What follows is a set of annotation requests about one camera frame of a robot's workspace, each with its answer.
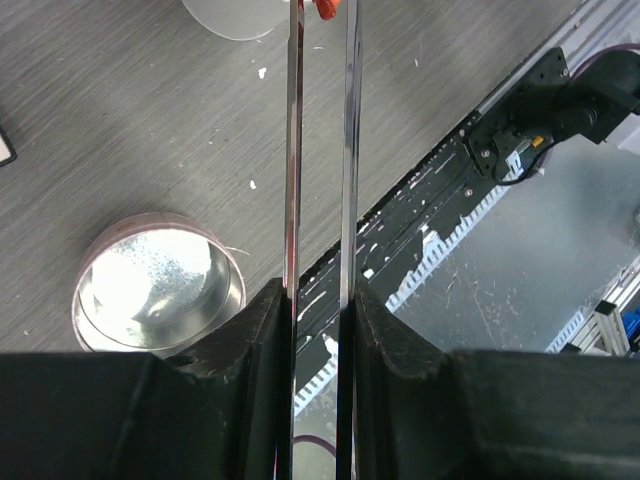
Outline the red-orange food piece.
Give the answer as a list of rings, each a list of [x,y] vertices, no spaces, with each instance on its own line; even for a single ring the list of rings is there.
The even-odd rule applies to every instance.
[[[337,15],[341,0],[313,0],[319,17],[324,21],[329,21]]]

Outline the tall white cylinder container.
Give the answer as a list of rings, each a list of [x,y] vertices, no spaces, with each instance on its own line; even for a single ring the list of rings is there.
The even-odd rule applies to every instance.
[[[212,33],[232,41],[257,40],[289,14],[282,0],[182,0],[192,17]]]

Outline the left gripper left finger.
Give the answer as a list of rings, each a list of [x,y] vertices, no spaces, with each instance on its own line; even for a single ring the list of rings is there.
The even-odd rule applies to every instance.
[[[280,279],[185,351],[1,358],[5,479],[288,479]]]

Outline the pink metal bowl container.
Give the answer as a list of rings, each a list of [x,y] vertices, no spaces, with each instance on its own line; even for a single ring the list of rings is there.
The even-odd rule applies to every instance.
[[[187,217],[127,217],[89,246],[75,279],[71,322],[87,352],[175,355],[246,305],[230,250]]]

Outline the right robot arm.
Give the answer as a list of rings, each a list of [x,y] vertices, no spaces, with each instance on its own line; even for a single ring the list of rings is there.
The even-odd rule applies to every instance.
[[[555,142],[581,135],[599,144],[638,114],[639,54],[628,49],[599,53],[565,85],[535,87],[511,106],[518,133]]]

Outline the metal tongs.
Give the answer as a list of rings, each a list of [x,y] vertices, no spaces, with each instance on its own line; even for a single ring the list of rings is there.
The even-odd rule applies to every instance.
[[[345,57],[345,104],[343,180],[341,197],[340,290],[338,340],[338,390],[336,418],[337,479],[350,479],[353,468],[354,347],[357,311],[356,230],[358,202],[359,139],[362,88],[362,3],[347,3]],[[288,396],[283,406],[288,409],[279,435],[277,477],[289,479],[293,468],[292,396],[295,393],[295,361],[299,292],[299,227],[301,214],[302,134],[303,134],[303,51],[305,10],[302,1],[289,3],[289,39],[287,52],[286,102],[286,189],[284,278],[287,310],[285,330],[289,334],[286,357]]]

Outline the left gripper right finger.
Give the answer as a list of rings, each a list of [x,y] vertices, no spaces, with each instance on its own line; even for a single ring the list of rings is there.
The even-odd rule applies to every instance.
[[[361,479],[635,479],[634,359],[445,353],[355,293],[355,457]]]

